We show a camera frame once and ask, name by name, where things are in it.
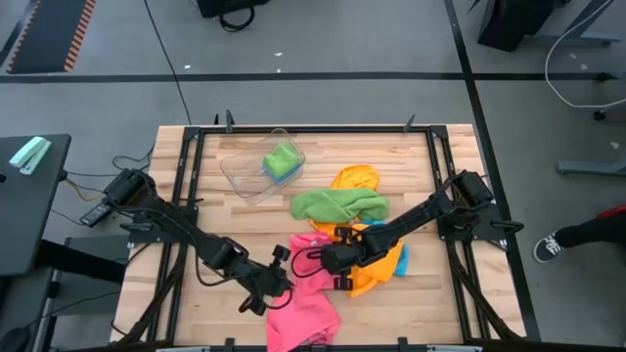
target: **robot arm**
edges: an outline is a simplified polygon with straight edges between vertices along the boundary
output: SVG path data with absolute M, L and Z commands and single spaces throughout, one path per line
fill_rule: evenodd
M 460 195 L 449 198 L 448 189 Z M 395 218 L 385 225 L 371 226 L 363 231 L 351 228 L 336 228 L 341 242 L 324 245 L 321 249 L 322 267 L 331 274 L 345 274 L 350 267 L 364 267 L 384 258 L 398 240 L 412 233 L 431 220 L 453 212 L 466 212 L 468 215 L 491 202 L 493 195 L 475 172 L 463 171 L 446 180 L 443 186 L 427 200 Z M 463 227 L 473 225 L 471 216 Z M 335 285 L 339 289 L 350 289 L 351 284 Z
M 149 221 L 176 238 L 192 246 L 202 263 L 219 275 L 223 281 L 235 280 L 249 297 L 240 306 L 240 312 L 250 309 L 263 315 L 267 304 L 265 295 L 282 296 L 291 289 L 287 272 L 280 267 L 289 259 L 290 251 L 277 245 L 274 261 L 263 265 L 248 258 L 248 251 L 226 237 L 205 233 L 189 221 L 185 214 L 157 195 L 155 182 L 140 170 L 123 170 L 105 189 L 103 203 L 112 211 L 142 213 Z

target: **green object on desk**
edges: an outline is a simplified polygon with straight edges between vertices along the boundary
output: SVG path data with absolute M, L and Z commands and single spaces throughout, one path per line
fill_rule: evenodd
M 314 190 L 291 200 L 291 216 L 325 223 L 346 223 L 355 217 L 382 220 L 389 215 L 389 199 L 370 189 Z
M 20 167 L 21 174 L 31 175 L 51 145 L 52 142 L 46 141 L 45 138 L 33 137 L 13 155 L 9 163 L 11 166 Z
M 279 143 L 274 150 L 263 157 L 263 166 L 275 182 L 294 171 L 300 164 L 300 157 L 289 143 Z

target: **blue cloth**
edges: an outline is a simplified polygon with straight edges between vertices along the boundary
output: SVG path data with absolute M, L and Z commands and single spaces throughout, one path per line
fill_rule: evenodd
M 409 246 L 404 243 L 402 251 L 400 252 L 400 259 L 398 259 L 398 265 L 395 267 L 393 274 L 395 276 L 404 278 L 407 275 L 407 267 L 409 266 Z
M 384 221 L 381 220 L 372 220 L 372 219 L 363 219 L 359 221 L 359 224 L 365 225 L 384 225 Z M 402 251 L 400 252 L 400 259 L 398 259 L 398 265 L 395 267 L 395 271 L 393 274 L 397 277 L 404 278 L 407 275 L 407 267 L 409 266 L 409 247 L 404 244 L 402 245 Z

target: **green towel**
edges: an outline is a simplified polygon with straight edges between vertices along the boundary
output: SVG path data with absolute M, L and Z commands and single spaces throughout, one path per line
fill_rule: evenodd
M 389 214 L 389 199 L 370 189 L 314 190 L 291 200 L 291 216 L 326 223 L 360 219 L 382 220 Z
M 270 176 L 278 181 L 300 164 L 300 158 L 291 144 L 279 143 L 271 153 L 263 157 L 263 164 Z

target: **white cable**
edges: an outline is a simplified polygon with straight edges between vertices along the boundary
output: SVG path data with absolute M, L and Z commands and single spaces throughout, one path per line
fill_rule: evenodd
M 601 106 L 594 106 L 594 105 L 576 105 L 573 103 L 570 103 L 566 98 L 564 98 L 559 91 L 557 90 L 557 88 L 555 88 L 554 85 L 552 85 L 552 82 L 550 82 L 550 78 L 548 77 L 548 64 L 550 63 L 550 57 L 552 56 L 552 53 L 555 51 L 555 48 L 557 48 L 558 44 L 561 42 L 561 40 L 563 40 L 569 33 L 571 33 L 572 31 L 578 29 L 579 26 L 585 24 L 587 21 L 589 21 L 590 19 L 592 19 L 598 12 L 602 11 L 606 6 L 608 6 L 608 4 L 611 3 L 612 0 L 606 0 L 606 2 L 600 6 L 596 11 L 594 11 L 593 14 L 591 14 L 590 17 L 588 17 L 587 19 L 581 21 L 579 24 L 575 25 L 572 29 L 568 30 L 566 33 L 564 33 L 559 39 L 557 39 L 557 42 L 555 42 L 555 45 L 552 46 L 552 49 L 550 49 L 550 52 L 548 53 L 548 57 L 546 58 L 546 67 L 545 67 L 545 72 L 546 72 L 546 82 L 548 82 L 548 85 L 550 86 L 550 88 L 552 88 L 553 91 L 555 91 L 555 93 L 557 94 L 557 96 L 559 96 L 559 98 L 566 104 L 568 104 L 569 106 L 573 107 L 573 108 L 582 108 L 582 109 L 606 109 L 606 108 L 610 108 L 610 107 L 614 107 L 614 106 L 618 106 L 620 104 L 624 104 L 626 103 L 626 99 L 620 100 L 618 102 L 614 102 L 614 103 L 609 103 L 609 104 L 605 104 L 605 105 L 601 105 Z

